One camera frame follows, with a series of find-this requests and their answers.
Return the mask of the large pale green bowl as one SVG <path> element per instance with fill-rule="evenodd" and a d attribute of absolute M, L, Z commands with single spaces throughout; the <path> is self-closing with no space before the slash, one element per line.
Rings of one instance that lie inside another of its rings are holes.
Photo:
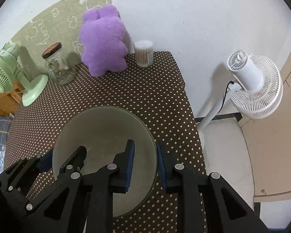
<path fill-rule="evenodd" d="M 119 107 L 100 106 L 79 113 L 60 132 L 52 157 L 53 175 L 79 147 L 87 149 L 81 169 L 83 175 L 95 173 L 112 163 L 126 143 L 135 142 L 131 185 L 126 194 L 114 194 L 113 215 L 126 215 L 149 196 L 157 176 L 156 144 L 145 123 L 136 115 Z"/>

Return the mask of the wooden bed headboard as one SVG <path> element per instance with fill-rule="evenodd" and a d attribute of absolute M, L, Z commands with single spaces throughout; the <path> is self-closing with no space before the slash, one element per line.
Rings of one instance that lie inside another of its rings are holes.
<path fill-rule="evenodd" d="M 16 82 L 12 91 L 0 93 L 0 115 L 8 116 L 15 114 L 21 101 L 24 92 L 24 87 Z"/>

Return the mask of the brown polka dot tablecloth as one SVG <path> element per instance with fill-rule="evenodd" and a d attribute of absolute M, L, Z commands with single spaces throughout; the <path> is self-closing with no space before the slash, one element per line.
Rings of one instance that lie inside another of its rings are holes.
<path fill-rule="evenodd" d="M 82 232 L 206 232 L 203 196 L 197 187 L 189 199 L 189 177 L 207 179 L 203 152 L 184 82 L 169 52 L 155 52 L 148 68 L 137 66 L 135 57 L 125 58 L 123 72 L 92 77 L 87 66 L 77 66 L 76 78 L 60 86 L 48 81 L 41 95 L 29 106 L 21 103 L 12 121 L 4 165 L 6 169 L 25 157 L 42 157 L 68 121 L 85 110 L 100 106 L 119 107 L 136 115 L 149 129 L 154 142 L 184 165 L 178 193 L 167 194 L 158 173 L 149 196 L 130 213 L 114 217 L 113 196 L 107 165 L 82 176 Z M 39 174 L 27 198 L 32 200 L 58 176 L 52 169 Z"/>

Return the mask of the green desk fan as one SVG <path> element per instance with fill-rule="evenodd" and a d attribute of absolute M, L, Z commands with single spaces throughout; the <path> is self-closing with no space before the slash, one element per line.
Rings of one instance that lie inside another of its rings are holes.
<path fill-rule="evenodd" d="M 41 95 L 47 85 L 48 75 L 38 75 L 33 80 L 26 78 L 18 63 L 20 47 L 16 43 L 6 43 L 0 51 L 0 93 L 12 91 L 16 82 L 24 88 L 23 106 L 31 105 Z"/>

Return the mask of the glass jar red lid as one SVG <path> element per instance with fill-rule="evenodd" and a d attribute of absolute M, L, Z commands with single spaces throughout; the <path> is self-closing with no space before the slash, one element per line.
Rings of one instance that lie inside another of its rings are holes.
<path fill-rule="evenodd" d="M 48 74 L 58 85 L 67 85 L 75 79 L 75 66 L 68 59 L 68 53 L 60 42 L 52 44 L 43 53 Z"/>

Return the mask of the white standing fan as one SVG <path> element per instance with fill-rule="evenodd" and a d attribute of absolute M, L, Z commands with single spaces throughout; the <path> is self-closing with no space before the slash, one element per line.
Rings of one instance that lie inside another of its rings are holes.
<path fill-rule="evenodd" d="M 198 131 L 212 121 L 227 101 L 250 119 L 266 118 L 280 105 L 283 81 L 279 69 L 269 58 L 238 50 L 228 57 L 227 68 L 234 80 L 228 82 L 222 97 L 197 125 Z"/>

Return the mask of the cotton swab container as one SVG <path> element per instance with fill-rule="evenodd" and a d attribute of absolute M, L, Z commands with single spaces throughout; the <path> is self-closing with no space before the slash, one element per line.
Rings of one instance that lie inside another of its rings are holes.
<path fill-rule="evenodd" d="M 149 40 L 134 43 L 136 63 L 140 67 L 149 67 L 154 61 L 153 42 Z"/>

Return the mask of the purple plush toy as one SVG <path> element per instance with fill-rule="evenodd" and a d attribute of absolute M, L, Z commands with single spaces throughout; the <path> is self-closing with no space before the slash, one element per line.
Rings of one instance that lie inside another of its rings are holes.
<path fill-rule="evenodd" d="M 84 13 L 79 39 L 83 45 L 82 62 L 93 77 L 127 68 L 128 48 L 123 42 L 126 28 L 117 8 L 105 5 Z"/>

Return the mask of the green patterned wall sheet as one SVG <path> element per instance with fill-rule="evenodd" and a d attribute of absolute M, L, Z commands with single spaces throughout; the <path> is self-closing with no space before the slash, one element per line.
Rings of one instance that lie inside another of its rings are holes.
<path fill-rule="evenodd" d="M 73 64 L 81 62 L 83 45 L 79 29 L 86 11 L 111 4 L 112 0 L 61 0 L 31 19 L 11 39 L 20 46 L 19 60 L 23 66 L 45 69 L 42 53 L 60 42 Z"/>

